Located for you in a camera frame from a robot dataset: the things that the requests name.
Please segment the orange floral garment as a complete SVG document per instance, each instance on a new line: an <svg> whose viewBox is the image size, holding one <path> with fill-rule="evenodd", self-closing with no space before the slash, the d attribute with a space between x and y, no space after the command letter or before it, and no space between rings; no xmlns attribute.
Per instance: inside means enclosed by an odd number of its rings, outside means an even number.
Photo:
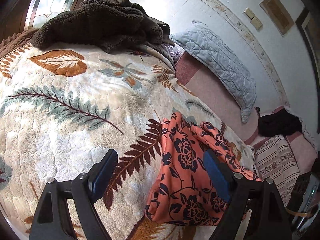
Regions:
<svg viewBox="0 0 320 240"><path fill-rule="evenodd" d="M182 226L216 226L227 203L218 196L205 170L203 154L212 150L219 161L249 180L259 180L236 159L230 143L210 122L188 124L180 112L164 119L162 159L151 187L145 216L156 223Z"/></svg>

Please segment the striped floral pillow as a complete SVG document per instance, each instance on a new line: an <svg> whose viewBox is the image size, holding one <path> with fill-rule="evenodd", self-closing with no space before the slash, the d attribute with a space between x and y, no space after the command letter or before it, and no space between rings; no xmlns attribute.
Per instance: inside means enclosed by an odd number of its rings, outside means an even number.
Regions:
<svg viewBox="0 0 320 240"><path fill-rule="evenodd" d="M274 181L284 205L287 205L300 170L286 138L275 135L267 139L255 150L254 156L260 177Z"/></svg>

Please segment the black cloth on bed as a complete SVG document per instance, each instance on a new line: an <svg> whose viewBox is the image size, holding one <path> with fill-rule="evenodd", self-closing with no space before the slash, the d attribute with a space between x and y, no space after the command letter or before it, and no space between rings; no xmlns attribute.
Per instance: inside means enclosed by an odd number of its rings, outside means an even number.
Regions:
<svg viewBox="0 0 320 240"><path fill-rule="evenodd" d="M303 132L299 117L289 113L284 107L267 115L262 115L259 107L255 109L258 114L258 134L263 137L287 136Z"/></svg>

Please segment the cream leaf-pattern plush blanket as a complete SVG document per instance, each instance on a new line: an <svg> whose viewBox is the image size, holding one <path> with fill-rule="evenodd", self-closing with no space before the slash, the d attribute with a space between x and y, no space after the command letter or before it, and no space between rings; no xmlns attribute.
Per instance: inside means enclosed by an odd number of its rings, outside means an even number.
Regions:
<svg viewBox="0 0 320 240"><path fill-rule="evenodd" d="M161 161L161 124L180 112L211 122L253 169L253 152L185 88L153 49L107 54L93 46L41 51L27 43L1 54L1 211L20 239L50 177L74 179L109 149L119 164L95 208L113 239L207 239L212 227L156 224L144 217Z"/></svg>

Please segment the pink bed sheet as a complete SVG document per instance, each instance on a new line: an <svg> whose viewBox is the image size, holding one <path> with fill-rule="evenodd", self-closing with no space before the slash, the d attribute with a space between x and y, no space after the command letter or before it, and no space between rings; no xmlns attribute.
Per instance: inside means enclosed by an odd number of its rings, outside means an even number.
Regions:
<svg viewBox="0 0 320 240"><path fill-rule="evenodd" d="M183 53L176 63L176 77L187 89L228 125L246 144L258 149L267 140L258 134L258 114L250 114L248 123L241 120L240 107L221 81L200 61ZM309 172L318 153L302 133L286 136L300 173Z"/></svg>

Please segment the grey quilted pillow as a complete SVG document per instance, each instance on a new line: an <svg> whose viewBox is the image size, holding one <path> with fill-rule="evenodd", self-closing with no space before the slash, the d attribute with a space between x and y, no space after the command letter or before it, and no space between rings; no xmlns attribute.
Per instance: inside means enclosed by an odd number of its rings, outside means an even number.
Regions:
<svg viewBox="0 0 320 240"><path fill-rule="evenodd" d="M242 122L247 123L257 99L256 82L234 51L202 22L193 22L169 37L220 80L239 105Z"/></svg>

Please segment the dark brown fleece blanket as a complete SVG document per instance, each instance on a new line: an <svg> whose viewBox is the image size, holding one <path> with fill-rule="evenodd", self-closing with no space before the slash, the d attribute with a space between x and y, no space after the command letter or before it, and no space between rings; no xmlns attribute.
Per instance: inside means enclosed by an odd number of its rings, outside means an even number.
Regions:
<svg viewBox="0 0 320 240"><path fill-rule="evenodd" d="M64 11L46 22L31 44L45 50L62 43L90 44L106 52L140 44L172 45L168 24L151 18L129 0L84 0L76 10Z"/></svg>

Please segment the beige wall switch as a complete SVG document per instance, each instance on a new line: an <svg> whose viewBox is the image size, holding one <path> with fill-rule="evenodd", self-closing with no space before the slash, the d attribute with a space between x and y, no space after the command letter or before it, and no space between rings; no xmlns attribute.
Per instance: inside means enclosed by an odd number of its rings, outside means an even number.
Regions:
<svg viewBox="0 0 320 240"><path fill-rule="evenodd" d="M257 18L253 11L249 8L244 10L244 14L250 19L250 23L255 27L256 30L260 30L263 27L262 22Z"/></svg>

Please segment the brown framed wall panel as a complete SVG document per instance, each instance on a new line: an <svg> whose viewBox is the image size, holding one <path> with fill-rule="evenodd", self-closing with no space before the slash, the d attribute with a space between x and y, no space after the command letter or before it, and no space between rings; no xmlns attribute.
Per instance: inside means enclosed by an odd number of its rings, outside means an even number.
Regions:
<svg viewBox="0 0 320 240"><path fill-rule="evenodd" d="M263 0L260 7L269 16L281 36L284 36L294 25L294 21L280 0Z"/></svg>

